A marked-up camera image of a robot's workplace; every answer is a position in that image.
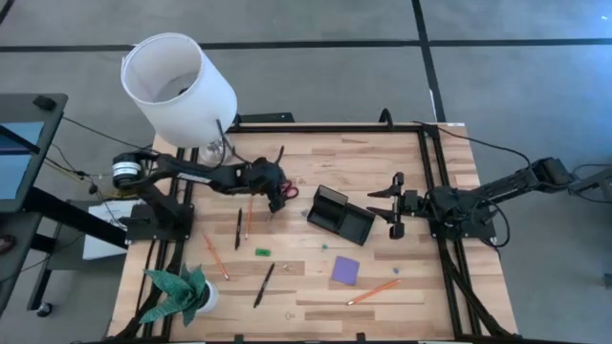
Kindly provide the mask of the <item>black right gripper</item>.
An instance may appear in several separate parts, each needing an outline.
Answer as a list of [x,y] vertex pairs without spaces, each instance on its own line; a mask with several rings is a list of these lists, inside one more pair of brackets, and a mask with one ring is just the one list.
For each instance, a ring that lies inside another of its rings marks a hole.
[[404,223],[402,215],[416,217],[425,212],[426,197],[419,196],[417,190],[403,190],[404,174],[397,172],[392,178],[392,184],[388,188],[368,193],[372,198],[393,198],[391,210],[368,206],[366,209],[377,216],[383,218],[388,224],[389,237],[391,239],[401,239],[404,237]]

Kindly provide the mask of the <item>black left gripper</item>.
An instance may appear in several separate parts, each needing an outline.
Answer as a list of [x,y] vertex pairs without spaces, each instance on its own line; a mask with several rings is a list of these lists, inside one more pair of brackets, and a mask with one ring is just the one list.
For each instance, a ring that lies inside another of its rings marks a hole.
[[248,170],[251,194],[268,195],[269,210],[275,213],[286,204],[286,195],[281,186],[287,181],[283,169],[277,162],[264,157],[257,158]]

